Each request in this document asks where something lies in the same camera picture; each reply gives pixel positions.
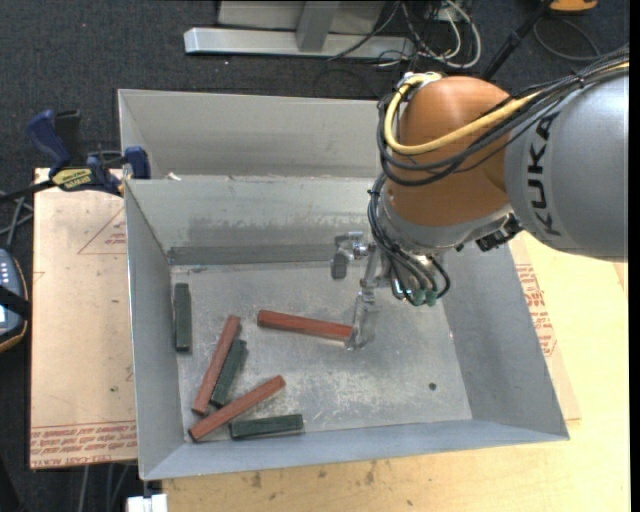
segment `black cable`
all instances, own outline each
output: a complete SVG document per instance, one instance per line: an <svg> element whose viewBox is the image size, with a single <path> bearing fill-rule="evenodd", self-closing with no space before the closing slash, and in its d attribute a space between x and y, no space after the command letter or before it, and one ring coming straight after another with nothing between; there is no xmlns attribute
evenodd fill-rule
<svg viewBox="0 0 640 512"><path fill-rule="evenodd" d="M358 48L364 45L371 38L378 35L382 30L384 30L387 27L387 25L389 25L389 23L391 23L391 20L394 18L394 16L396 15L396 12L398 11L398 7L400 7L399 1L394 3L393 8L391 9L391 14L389 14L387 19L382 23L382 25L380 25L377 29L373 30L371 33L366 35L363 39L361 39L358 43L356 43L352 47L347 48L346 50L338 53L337 55L333 55L332 57L329 57L327 61L337 60L337 59L341 59L342 57L346 57L347 55L355 52Z"/></svg>
<svg viewBox="0 0 640 512"><path fill-rule="evenodd" d="M115 469L115 464L112 462L109 464L109 470L107 471L107 490L106 490L106 506L105 511L111 512L111 494L113 489L113 471Z"/></svg>
<svg viewBox="0 0 640 512"><path fill-rule="evenodd" d="M493 60L489 63L489 66L482 73L481 78L483 80L490 80L493 75L496 74L498 69L504 64L504 62L509 58L511 53L520 45L522 40L526 37L526 35L531 31L535 23L547 12L547 9L551 5L553 0L543 0L538 8L533 12L533 14L527 18L527 20L514 32L509 34L507 40L503 43L498 53L493 58Z"/></svg>
<svg viewBox="0 0 640 512"><path fill-rule="evenodd" d="M430 261L431 263L433 263L433 266L438 269L438 272L440 272L440 275L445 282L444 288L438 293L438 298L441 299L449 291L449 288L451 288L451 279L449 278L449 274L445 271L444 267L440 263L438 263L437 259L431 258Z"/></svg>
<svg viewBox="0 0 640 512"><path fill-rule="evenodd" d="M13 211L13 218L11 219L11 224L10 229L9 229L9 234L7 235L7 242L5 244L5 247L7 248L7 250L9 250L11 248L11 245L13 244L13 237L16 234L16 228L18 227L18 220L20 218L20 212L22 211L22 206L24 205L24 201L25 198L21 197L18 200L18 204L15 208L15 210Z"/></svg>
<svg viewBox="0 0 640 512"><path fill-rule="evenodd" d="M578 34L580 34L585 41L589 44L589 46L591 46L591 49L593 50L594 55L570 55L567 53L563 53L560 52L554 48L552 48L551 46L549 46L546 42L544 42L544 40L542 39L542 37L540 36L540 33L538 31L538 25L540 24L540 22L542 20L555 20L555 21L559 21L561 23L564 23L565 25L571 27L572 29L574 29L576 32L578 32ZM595 42L589 37L589 35L582 30L578 25L576 25L575 23L561 18L561 17L557 17L557 16L549 16L547 18L541 18L538 21L536 21L535 25L533 26L533 35L536 38L536 41L538 41L538 43L540 44L540 46L542 46L545 50L547 50L549 53L555 55L556 57L560 57L562 59L567 59L567 60L574 60L574 61L593 61L602 57L606 57L608 55L612 55L615 54L615 52L617 52L618 50L625 48L629 45L629 43L625 43L623 46L621 46L620 48L616 48L615 50L605 53L603 54L600 49L598 48L598 46L595 44Z"/></svg>
<svg viewBox="0 0 640 512"><path fill-rule="evenodd" d="M80 499L78 501L78 512L84 511L84 501L87 495L87 484L89 482L89 465L84 467L84 476L82 478L82 487L80 488Z"/></svg>
<svg viewBox="0 0 640 512"><path fill-rule="evenodd" d="M352 71L350 69L344 69L344 68L332 68L332 69L325 69L324 71L318 73L318 75L315 77L315 79L313 80L313 83L311 84L311 91L313 93L313 96L315 98L319 98L320 95L317 93L316 91L316 87L318 86L318 83L320 82L320 80L322 78L324 78L325 76L331 74L331 73L343 73L345 75L349 75L352 76L354 78L357 78L358 80L360 80L364 86L369 89L369 92L371 93L371 96L374 98L379 99L381 94L376 91L371 84L369 83L368 80L366 80L362 75L359 75L358 73L356 73L355 71Z"/></svg>
<svg viewBox="0 0 640 512"><path fill-rule="evenodd" d="M118 479L116 488L113 491L113 496L111 497L111 501L109 504L110 505L109 511L113 510L113 507L115 507L116 502L118 501L118 497L120 496L120 489L122 488L122 484L124 483L124 478L127 476L127 471L129 471L129 466L130 466L129 464L125 464L124 469L120 474L120 478Z"/></svg>

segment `wooden stick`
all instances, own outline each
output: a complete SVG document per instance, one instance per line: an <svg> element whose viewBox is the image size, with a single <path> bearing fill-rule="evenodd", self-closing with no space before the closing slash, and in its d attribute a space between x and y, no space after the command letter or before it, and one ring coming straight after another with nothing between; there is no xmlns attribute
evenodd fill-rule
<svg viewBox="0 0 640 512"><path fill-rule="evenodd" d="M239 416L246 410L269 398L277 391L280 391L285 385L286 383L282 376L278 375L257 388L252 389L191 427L189 429L191 439L198 442L209 432L221 427L236 416Z"/></svg>
<svg viewBox="0 0 640 512"><path fill-rule="evenodd" d="M211 393L213 392L213 388L215 387L216 382L218 382L220 370L222 370L222 365L224 364L224 360L227 358L227 354L229 353L231 342L236 336L239 327L240 318L237 316L229 315L227 317L226 323L224 324L224 328L222 329L222 334L220 334L220 337L218 338L218 344L216 345L216 349L213 352L213 357L211 358L211 362L209 363L209 368L204 374L202 384L200 384L200 389L198 390L196 399L194 400L193 406L191 407L191 410L194 413L199 414L200 416L204 416L207 413L207 406L209 405Z"/></svg>
<svg viewBox="0 0 640 512"><path fill-rule="evenodd" d="M261 310L258 313L258 326L282 331L293 331L310 334L321 338L345 341L351 336L351 326L314 320L303 316L287 315L275 311Z"/></svg>

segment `cable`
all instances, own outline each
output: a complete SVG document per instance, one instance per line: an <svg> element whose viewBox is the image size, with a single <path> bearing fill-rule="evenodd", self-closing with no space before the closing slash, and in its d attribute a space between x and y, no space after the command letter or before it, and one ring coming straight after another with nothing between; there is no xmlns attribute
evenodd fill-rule
<svg viewBox="0 0 640 512"><path fill-rule="evenodd" d="M396 153L400 153L401 155L420 155L422 153L427 153L430 151L434 151L441 147L446 146L447 144L451 144L462 137L466 137L471 135L476 130L480 130L496 121L504 119L509 114L520 110L524 105L529 103L533 98L535 98L538 93L534 92L524 98L520 98L517 100L512 100L507 103L504 107L494 110L493 112L486 114L485 116L476 119L475 121L466 124L465 126L458 128L457 130L448 133L436 140L425 142L424 144L418 144L415 146L405 146L404 144L400 144L395 137L393 136L393 118L396 115L396 111L400 102L405 97L405 95L409 92L412 87L417 85L422 85L425 82L432 81L428 75L413 75L408 77L402 85L398 88L398 92L396 92L389 103L389 107L387 108L387 112L384 119L384 138L387 145L394 150Z"/></svg>
<svg viewBox="0 0 640 512"><path fill-rule="evenodd" d="M440 275L445 282L444 288L438 293L438 298L441 299L451 288L451 279L449 278L449 274L447 274L447 272L444 270L444 267L440 263L438 263L437 259L431 258L430 261L431 263L433 263L433 266L438 269L438 272L440 272Z"/></svg>
<svg viewBox="0 0 640 512"><path fill-rule="evenodd" d="M546 19L550 19L550 20L556 20L556 21L560 21L562 23L564 23L565 25L573 28L576 32L578 32L589 44L589 46L591 46L591 49L593 50L594 55L590 55L590 56L580 56L580 55L570 55L567 53L563 53L560 52L558 50L555 50L554 48L551 48L547 43L545 43L542 39L542 37L540 37L540 33L538 32L538 25L540 24L540 22L545 19L545 18L541 18L538 21L536 21L536 23L533 25L533 35L535 36L536 40L538 41L538 43L540 43L540 45L547 50L549 53L555 55L556 57L560 57L562 59L567 59L567 60L575 60L575 61L593 61L596 59L600 59L602 57L607 57L610 55L615 54L617 51L621 50L622 48L626 48L629 43L625 43L624 45L622 45L620 48L616 48L615 50L609 52L609 53L605 53L603 54L602 52L600 52L600 49L596 46L596 44L593 42L593 40L588 36L588 34L582 30L578 25L576 25L575 23L566 20L564 18L558 18L558 17L549 17Z"/></svg>
<svg viewBox="0 0 640 512"><path fill-rule="evenodd" d="M124 469L122 470L120 478L118 479L118 483L116 484L116 488L113 491L113 495L111 496L111 501L109 502L109 511L113 510L113 507L115 507L116 502L118 501L118 497L120 496L120 489L122 488L122 484L124 483L124 478L127 476L129 467L129 464L125 464Z"/></svg>
<svg viewBox="0 0 640 512"><path fill-rule="evenodd" d="M451 0L445 0L447 5L449 7L451 7L452 9L456 10L456 12L460 15L460 17L469 25L469 27L471 28L471 33L473 35L473 42L475 43L475 56L473 57L473 59L469 62L465 62L465 63L454 63L451 62L451 59L455 56L457 56L460 53L460 50L462 48L462 37L460 35L460 32L458 30L457 25L455 24L455 22L453 21L453 19L451 18L451 15L449 13L449 11L445 11L447 17L449 18L449 23L450 25L453 27L453 31L454 34L456 36L456 49L451 52L451 53L447 53L444 52L442 54L437 54L434 53L433 50L425 43L424 40L422 40L422 38L419 37L419 35L417 34L413 23L411 23L411 19L409 16L409 12L408 9L405 5L405 3L402 3L402 11L404 14L404 18L405 21L407 23L407 27L409 29L409 33L412 35L416 45L418 46L419 50L418 50L418 54L423 56L423 57L427 57L430 58L432 60L435 60L437 62L440 62L442 64L444 64L446 67L451 68L451 69L456 69L456 70L461 70L461 69L467 69L470 68L472 66L474 66L475 64L478 63L478 61L480 60L480 57L482 55L482 40L480 38L480 33L478 32L477 27L475 26L475 24L472 22L470 16L464 12L462 10L462 8L460 6L458 6L455 2L452 2Z"/></svg>
<svg viewBox="0 0 640 512"><path fill-rule="evenodd" d="M89 465L84 467L84 477L82 478L82 487L80 489L80 500L78 502L78 512L84 510L84 500L87 494L87 484L89 482Z"/></svg>
<svg viewBox="0 0 640 512"><path fill-rule="evenodd" d="M115 469L115 464L112 462L109 464L109 470L107 471L107 490L106 490L106 503L105 503L105 511L111 512L111 499L112 499L112 488L113 488L113 471Z"/></svg>
<svg viewBox="0 0 640 512"><path fill-rule="evenodd" d="M377 29L372 31L370 34L366 35L363 39L361 39L357 44L353 45L351 48L347 48L346 50L338 53L337 55L333 55L332 57L329 57L327 61L337 60L337 59L341 59L342 57L346 57L347 55L355 52L358 48L364 45L372 37L379 34L382 30L384 30L387 27L387 25L389 25L389 23L391 23L391 20L393 19L396 12L398 11L399 6L400 6L400 2L399 1L395 2L393 5L393 8L391 9L391 14L389 14L387 19L382 23L382 25L380 25Z"/></svg>
<svg viewBox="0 0 640 512"><path fill-rule="evenodd" d="M518 109L512 109L512 112L509 112L506 117L500 120L495 126L488 129L482 136L478 137L464 150L448 158L427 164L409 164L406 161L399 160L398 158L395 158L393 155L388 153L387 141L383 137L384 122L388 121L388 119L392 116L392 113L389 112L389 109L392 106L391 102L393 101L393 99L397 99L398 93L401 92L399 90L392 95L388 95L378 104L380 115L377 130L377 143L383 162L383 171L390 179L396 181L401 185L407 186L425 185L433 183L437 179L442 179L452 172L463 172L465 169L461 169L459 167L462 161L464 161L466 158L476 153L477 151L480 151L481 149L487 147L489 144L495 142L503 135L509 133L517 125L526 122L527 119L530 120L534 118L537 114L549 108L550 105L557 103L575 90L584 88L591 83L610 79L614 76L617 76L619 73L627 73L628 67L629 50L628 48L622 48L616 52L613 52L606 58L600 59L599 61L585 67L579 73L561 77L558 80L544 84L543 87L534 90L533 93L531 93L531 87L528 87L521 93L516 94L512 98L509 98L501 105L498 105L486 115L481 116L480 119L474 121L474 123L478 123L479 121L478 124L484 124L488 118L496 116L502 117L502 114L504 114L504 109L506 108L507 110L509 110L511 108L509 107L509 105L513 105L515 101L519 101L522 99L527 100L527 98L530 98L529 101L526 101L524 105L522 105ZM406 169L410 171L428 171L431 172L433 176L415 181L402 180L393 174L389 167L389 164L392 164L400 169Z"/></svg>
<svg viewBox="0 0 640 512"><path fill-rule="evenodd" d="M20 212L22 211L22 206L24 205L24 201L25 201L25 198L21 197L18 200L18 205L16 206L13 212L13 218L9 226L9 234L7 235L7 242L5 244L7 249L9 249L11 247L11 244L13 244L13 237L16 234L16 228L18 227L18 219L20 218Z"/></svg>

